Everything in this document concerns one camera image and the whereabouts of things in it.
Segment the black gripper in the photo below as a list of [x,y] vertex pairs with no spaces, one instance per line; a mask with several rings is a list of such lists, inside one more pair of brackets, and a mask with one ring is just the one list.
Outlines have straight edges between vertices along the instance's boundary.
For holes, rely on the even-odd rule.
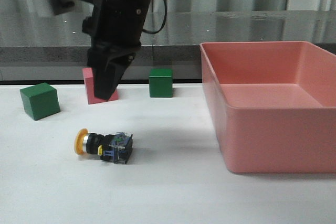
[[95,97],[109,100],[134,60],[150,1],[93,0],[92,16],[83,21],[82,31],[91,37],[87,66]]

